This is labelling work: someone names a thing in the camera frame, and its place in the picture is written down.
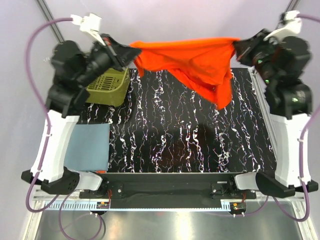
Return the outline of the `orange t shirt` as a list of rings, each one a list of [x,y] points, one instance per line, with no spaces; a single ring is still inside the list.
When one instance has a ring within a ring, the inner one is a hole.
[[[214,37],[171,42],[130,44],[141,50],[134,64],[141,77],[145,71],[167,70],[204,99],[225,108],[232,100],[231,59],[234,37]]]

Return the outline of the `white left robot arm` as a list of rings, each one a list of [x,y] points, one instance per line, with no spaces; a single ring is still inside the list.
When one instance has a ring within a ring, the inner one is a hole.
[[[33,166],[22,172],[21,179],[31,186],[39,185],[50,195],[83,190],[103,198],[108,193],[107,180],[98,173],[67,169],[66,151],[90,95],[87,87],[109,69],[124,71],[141,51],[100,33],[101,17],[94,13],[71,15],[67,21],[92,37],[93,46],[89,53],[84,53],[76,42],[67,40],[54,48],[52,86],[46,100],[40,101],[45,124],[39,151]]]

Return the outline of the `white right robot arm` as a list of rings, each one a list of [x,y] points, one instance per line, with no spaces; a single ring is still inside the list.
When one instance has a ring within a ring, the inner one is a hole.
[[[245,190],[287,198],[319,188],[308,168],[308,128],[316,114],[312,90],[300,79],[312,57],[308,42],[299,37],[303,18],[297,10],[284,12],[279,28],[262,29],[233,43],[237,61],[254,67],[265,83],[277,163],[272,175],[262,171],[236,175],[227,185],[232,198],[239,198]]]

